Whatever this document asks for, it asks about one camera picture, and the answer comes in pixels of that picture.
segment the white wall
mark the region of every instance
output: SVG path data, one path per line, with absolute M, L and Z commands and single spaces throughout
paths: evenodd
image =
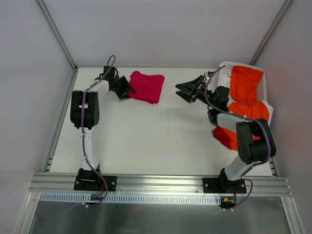
M 312 233 L 311 10 L 311 0 L 293 1 L 256 63 L 267 73 L 278 169 L 291 179 L 307 233 Z
M 249 63 L 284 0 L 45 0 L 77 65 Z
M 13 232 L 72 70 L 34 0 L 0 7 L 0 232 Z

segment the white laundry basket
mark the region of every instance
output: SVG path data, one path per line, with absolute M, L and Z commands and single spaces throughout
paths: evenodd
M 237 62 L 228 62 L 228 61 L 224 61 L 220 64 L 220 67 L 226 65 L 225 68 L 223 68 L 220 72 L 219 72 L 219 79 L 218 79 L 218 86 L 221 83 L 221 76 L 222 73 L 226 72 L 227 75 L 229 77 L 231 77 L 231 72 L 234 66 L 244 66 L 244 67 L 250 67 L 259 71 L 263 71 L 263 76 L 261 81 L 259 82 L 259 84 L 257 85 L 257 93 L 258 93 L 258 100 L 259 101 L 267 101 L 267 83 L 266 83 L 266 77 L 265 77 L 265 71 L 262 68 L 259 67 L 255 67 L 255 66 L 251 66 L 251 65 L 247 65 L 247 64 L 243 64 L 243 63 L 237 63 Z

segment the white table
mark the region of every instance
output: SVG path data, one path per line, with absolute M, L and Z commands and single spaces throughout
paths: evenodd
M 100 121 L 96 141 L 102 173 L 150 175 L 218 175 L 237 152 L 223 146 L 212 135 L 207 106 L 188 104 L 175 94 L 175 85 L 202 75 L 208 69 L 118 68 L 130 78 L 143 74 L 165 76 L 158 104 L 118 100 L 113 92 L 98 94 Z M 80 68 L 74 90 L 89 87 L 102 68 Z M 216 87 L 217 76 L 211 87 Z M 50 172 L 77 173 L 81 151 L 68 106 Z M 271 176 L 269 164 L 256 167 L 249 176 Z

